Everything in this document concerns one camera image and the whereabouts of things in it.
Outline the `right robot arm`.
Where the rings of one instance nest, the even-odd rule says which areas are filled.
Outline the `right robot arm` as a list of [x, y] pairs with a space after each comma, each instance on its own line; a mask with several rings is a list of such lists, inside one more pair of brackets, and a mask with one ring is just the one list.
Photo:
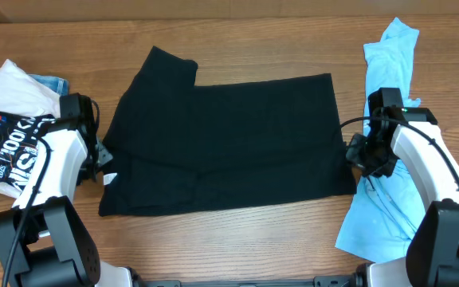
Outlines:
[[404, 106], [399, 89], [368, 97], [370, 131], [356, 134], [346, 160], [363, 175], [390, 176], [401, 160], [426, 214], [404, 258], [361, 265], [351, 286], [459, 286], [459, 166], [428, 108]]

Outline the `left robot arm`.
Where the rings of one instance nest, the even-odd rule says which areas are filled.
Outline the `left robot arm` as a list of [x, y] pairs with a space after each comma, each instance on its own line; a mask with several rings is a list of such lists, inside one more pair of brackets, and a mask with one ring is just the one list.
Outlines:
[[38, 133], [27, 186], [0, 212], [2, 285], [141, 286], [133, 269], [100, 259], [73, 206], [77, 184], [96, 176], [98, 106], [79, 93], [59, 102], [60, 118]]

